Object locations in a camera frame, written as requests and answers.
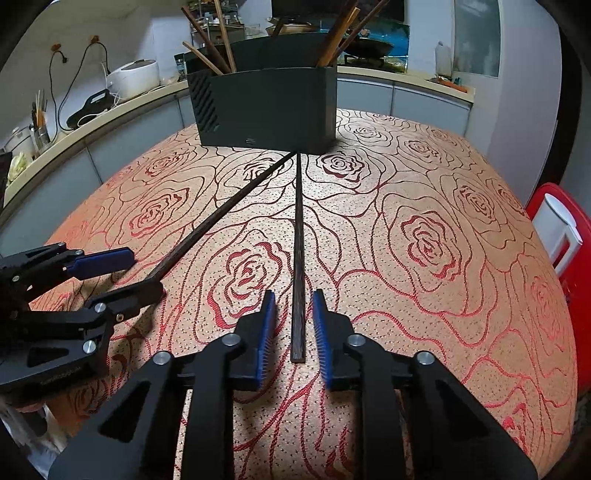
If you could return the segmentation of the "white plastic jug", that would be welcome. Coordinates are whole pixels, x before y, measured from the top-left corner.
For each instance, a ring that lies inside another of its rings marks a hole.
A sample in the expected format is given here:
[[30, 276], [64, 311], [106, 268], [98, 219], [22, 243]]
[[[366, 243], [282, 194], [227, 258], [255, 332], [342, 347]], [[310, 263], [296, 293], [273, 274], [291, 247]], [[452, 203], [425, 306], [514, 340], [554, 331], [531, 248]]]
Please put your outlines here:
[[450, 79], [453, 74], [451, 47], [439, 41], [435, 48], [436, 75]]

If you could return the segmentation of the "red plastic chair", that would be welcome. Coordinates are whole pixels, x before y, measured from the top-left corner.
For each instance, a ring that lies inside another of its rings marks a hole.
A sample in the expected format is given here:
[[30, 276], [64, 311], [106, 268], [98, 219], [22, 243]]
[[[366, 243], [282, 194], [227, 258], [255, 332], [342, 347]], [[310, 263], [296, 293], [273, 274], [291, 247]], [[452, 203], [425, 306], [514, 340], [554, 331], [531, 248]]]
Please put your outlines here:
[[590, 307], [590, 217], [560, 186], [540, 186], [526, 207], [562, 286], [572, 318]]

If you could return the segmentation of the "knife and utensil jar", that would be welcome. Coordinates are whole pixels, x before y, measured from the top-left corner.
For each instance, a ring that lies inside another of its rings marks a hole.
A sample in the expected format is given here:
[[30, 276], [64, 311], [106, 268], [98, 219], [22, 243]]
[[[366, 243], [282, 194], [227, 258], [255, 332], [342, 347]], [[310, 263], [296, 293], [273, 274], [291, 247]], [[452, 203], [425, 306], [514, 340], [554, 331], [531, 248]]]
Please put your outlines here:
[[40, 89], [31, 103], [31, 124], [34, 142], [39, 154], [43, 153], [50, 143], [46, 121], [47, 101], [45, 90]]

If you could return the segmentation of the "black wok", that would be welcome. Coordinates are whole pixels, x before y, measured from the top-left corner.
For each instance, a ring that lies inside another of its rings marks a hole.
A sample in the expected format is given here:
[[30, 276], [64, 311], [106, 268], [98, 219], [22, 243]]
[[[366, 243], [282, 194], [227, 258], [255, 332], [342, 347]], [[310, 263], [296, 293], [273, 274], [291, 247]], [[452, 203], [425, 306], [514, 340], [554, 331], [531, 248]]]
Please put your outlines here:
[[345, 53], [356, 58], [380, 60], [389, 56], [393, 45], [383, 40], [372, 38], [356, 37], [351, 44], [345, 48]]

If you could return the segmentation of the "black chopstick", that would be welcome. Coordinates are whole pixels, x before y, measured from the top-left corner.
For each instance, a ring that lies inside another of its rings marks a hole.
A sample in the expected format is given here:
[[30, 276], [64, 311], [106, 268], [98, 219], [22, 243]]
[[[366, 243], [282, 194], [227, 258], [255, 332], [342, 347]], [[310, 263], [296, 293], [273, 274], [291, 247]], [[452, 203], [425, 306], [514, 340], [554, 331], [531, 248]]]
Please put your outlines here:
[[190, 9], [187, 6], [182, 6], [181, 11], [183, 12], [186, 19], [190, 22], [190, 25], [197, 32], [197, 34], [200, 35], [201, 40], [204, 41], [204, 46], [207, 49], [207, 52], [209, 54], [211, 54], [211, 57], [214, 58], [214, 62], [216, 64], [216, 66], [221, 68], [221, 71], [223, 73], [229, 73], [230, 68], [229, 68], [228, 64], [223, 59], [223, 57], [221, 56], [221, 54], [219, 53], [219, 51], [215, 47], [214, 43], [211, 42], [211, 39], [209, 39], [207, 37], [207, 35], [205, 34], [204, 30], [202, 30], [202, 28], [200, 27], [200, 25], [197, 22], [197, 19], [195, 19], [193, 17], [193, 15], [190, 12]]
[[291, 312], [290, 360], [305, 361], [304, 201], [301, 153], [297, 153], [294, 202], [294, 284]]
[[284, 17], [280, 17], [277, 19], [276, 25], [274, 26], [273, 33], [270, 34], [271, 38], [277, 37], [280, 35], [281, 30], [283, 30], [284, 23], [286, 19]]

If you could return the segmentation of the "orange tray on counter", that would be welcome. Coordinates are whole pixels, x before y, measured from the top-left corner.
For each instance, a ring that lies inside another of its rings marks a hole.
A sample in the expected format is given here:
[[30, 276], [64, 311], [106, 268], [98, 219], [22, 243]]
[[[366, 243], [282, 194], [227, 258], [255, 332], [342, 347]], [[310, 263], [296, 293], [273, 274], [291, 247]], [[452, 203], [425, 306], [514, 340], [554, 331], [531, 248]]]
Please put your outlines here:
[[462, 93], [466, 93], [466, 94], [469, 93], [469, 91], [468, 91], [468, 89], [466, 87], [464, 87], [462, 85], [457, 85], [454, 82], [449, 81], [449, 80], [447, 80], [445, 78], [442, 78], [442, 77], [433, 77], [433, 78], [430, 79], [430, 81], [432, 83], [436, 83], [436, 84], [439, 84], [439, 85], [442, 85], [442, 86], [446, 86], [448, 88], [452, 88], [452, 89], [454, 89], [456, 91], [459, 91], [459, 92], [462, 92]]

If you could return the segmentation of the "reddish brown chopstick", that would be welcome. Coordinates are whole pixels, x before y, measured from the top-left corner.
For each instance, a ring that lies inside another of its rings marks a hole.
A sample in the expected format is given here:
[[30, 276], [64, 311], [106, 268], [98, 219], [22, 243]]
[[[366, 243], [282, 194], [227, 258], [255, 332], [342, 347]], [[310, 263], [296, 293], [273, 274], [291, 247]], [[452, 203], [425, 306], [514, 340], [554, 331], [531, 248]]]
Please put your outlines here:
[[390, 0], [381, 0], [374, 6], [372, 10], [368, 12], [365, 17], [363, 17], [363, 19], [358, 24], [356, 24], [356, 27], [351, 31], [351, 34], [349, 34], [345, 40], [342, 40], [342, 42], [339, 43], [339, 48], [336, 49], [334, 55], [332, 55], [332, 62], [335, 62], [335, 60], [338, 59], [339, 55], [341, 55], [342, 52], [345, 51], [346, 47], [348, 47], [349, 44], [351, 44], [353, 40], [356, 39], [356, 36], [365, 29], [366, 25], [372, 21], [389, 3]]

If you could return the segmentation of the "black countertop appliance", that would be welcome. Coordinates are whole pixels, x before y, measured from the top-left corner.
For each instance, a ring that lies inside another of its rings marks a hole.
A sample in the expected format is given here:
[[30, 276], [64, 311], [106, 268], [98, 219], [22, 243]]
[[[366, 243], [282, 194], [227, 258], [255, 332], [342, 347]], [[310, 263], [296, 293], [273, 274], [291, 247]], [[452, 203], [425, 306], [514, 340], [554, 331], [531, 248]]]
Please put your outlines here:
[[90, 122], [98, 115], [114, 106], [115, 98], [108, 89], [103, 89], [87, 98], [82, 108], [70, 115], [66, 121], [69, 129], [77, 128]]

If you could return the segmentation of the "white electric kettle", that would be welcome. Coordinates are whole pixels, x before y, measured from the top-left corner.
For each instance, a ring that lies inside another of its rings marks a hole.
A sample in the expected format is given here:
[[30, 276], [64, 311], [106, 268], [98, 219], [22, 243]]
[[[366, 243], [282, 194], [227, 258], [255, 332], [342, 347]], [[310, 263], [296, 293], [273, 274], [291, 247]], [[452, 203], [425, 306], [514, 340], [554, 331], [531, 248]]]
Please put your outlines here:
[[558, 198], [545, 193], [533, 225], [560, 277], [583, 245], [574, 216]]

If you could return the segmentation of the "dark green utensil holder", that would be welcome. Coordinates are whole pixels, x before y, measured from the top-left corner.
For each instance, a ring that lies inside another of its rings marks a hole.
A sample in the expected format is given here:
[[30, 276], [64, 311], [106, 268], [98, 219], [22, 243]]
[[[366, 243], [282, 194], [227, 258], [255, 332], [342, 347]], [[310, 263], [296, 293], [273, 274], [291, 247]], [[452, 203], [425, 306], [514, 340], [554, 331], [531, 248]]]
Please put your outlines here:
[[325, 35], [301, 33], [236, 42], [238, 70], [216, 75], [192, 53], [187, 83], [204, 146], [320, 155], [335, 143], [337, 71], [318, 66]]

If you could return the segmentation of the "white rice cooker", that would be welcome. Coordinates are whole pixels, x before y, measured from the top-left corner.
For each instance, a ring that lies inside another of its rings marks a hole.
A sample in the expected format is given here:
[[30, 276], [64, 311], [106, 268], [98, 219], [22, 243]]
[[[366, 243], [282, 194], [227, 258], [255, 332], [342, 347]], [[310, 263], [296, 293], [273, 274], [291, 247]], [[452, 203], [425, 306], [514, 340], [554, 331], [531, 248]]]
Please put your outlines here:
[[121, 101], [133, 99], [159, 86], [156, 60], [140, 59], [125, 64], [106, 77], [107, 89]]

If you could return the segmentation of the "lower kitchen cabinets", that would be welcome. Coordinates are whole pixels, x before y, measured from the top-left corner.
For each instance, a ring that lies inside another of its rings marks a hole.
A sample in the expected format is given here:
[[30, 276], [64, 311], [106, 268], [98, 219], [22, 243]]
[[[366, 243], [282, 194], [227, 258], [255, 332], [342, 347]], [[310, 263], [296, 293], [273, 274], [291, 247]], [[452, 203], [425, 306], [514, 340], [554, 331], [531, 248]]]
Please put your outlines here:
[[[472, 87], [459, 91], [433, 83], [419, 73], [342, 67], [337, 104], [463, 135], [475, 93]], [[193, 122], [187, 84], [177, 82], [123, 103], [63, 136], [7, 187], [1, 214], [2, 255], [42, 245], [101, 184]]]

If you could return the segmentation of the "rose pattern tablecloth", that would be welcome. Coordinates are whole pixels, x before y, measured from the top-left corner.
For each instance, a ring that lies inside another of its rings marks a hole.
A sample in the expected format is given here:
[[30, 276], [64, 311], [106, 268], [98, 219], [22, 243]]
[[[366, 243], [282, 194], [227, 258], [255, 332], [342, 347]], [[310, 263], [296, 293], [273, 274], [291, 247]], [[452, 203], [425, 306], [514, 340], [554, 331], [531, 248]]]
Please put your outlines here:
[[49, 401], [69, 433], [154, 353], [192, 353], [276, 294], [263, 389], [235, 398], [240, 479], [349, 479], [353, 400], [325, 390], [315, 344], [290, 360], [294, 199], [304, 273], [356, 331], [433, 352], [547, 474], [566, 451], [576, 348], [560, 283], [503, 179], [469, 142], [421, 123], [339, 111], [322, 156], [290, 160], [164, 278], [161, 303], [118, 324], [107, 374]]

